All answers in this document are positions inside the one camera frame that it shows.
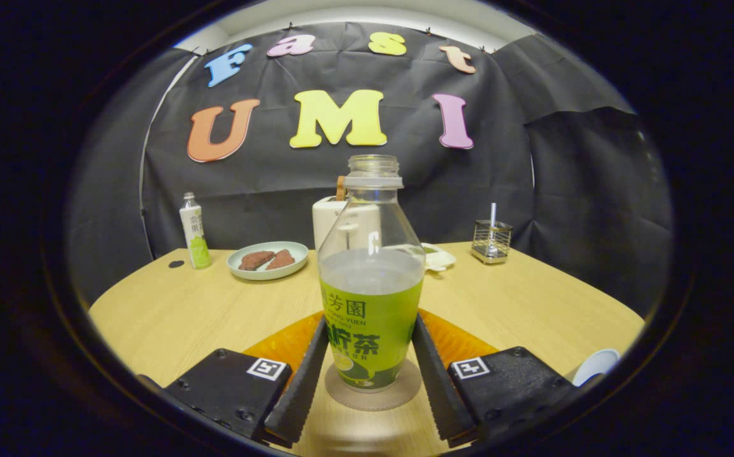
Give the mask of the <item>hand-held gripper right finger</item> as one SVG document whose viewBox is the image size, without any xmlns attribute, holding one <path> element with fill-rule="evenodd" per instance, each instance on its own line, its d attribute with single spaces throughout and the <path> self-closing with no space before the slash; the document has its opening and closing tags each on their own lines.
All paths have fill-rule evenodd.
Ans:
<svg viewBox="0 0 734 457">
<path fill-rule="evenodd" d="M 437 432 L 450 445 L 507 439 L 577 392 L 521 345 L 498 350 L 424 309 L 411 341 Z"/>
</svg>

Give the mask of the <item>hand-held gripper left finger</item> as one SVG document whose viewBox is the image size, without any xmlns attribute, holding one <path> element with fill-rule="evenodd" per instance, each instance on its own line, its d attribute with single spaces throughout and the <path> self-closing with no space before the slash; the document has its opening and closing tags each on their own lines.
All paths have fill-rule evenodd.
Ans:
<svg viewBox="0 0 734 457">
<path fill-rule="evenodd" d="M 289 448 L 302 435 L 327 347 L 323 316 L 309 315 L 245 351 L 213 350 L 164 391 L 236 434 Z"/>
</svg>

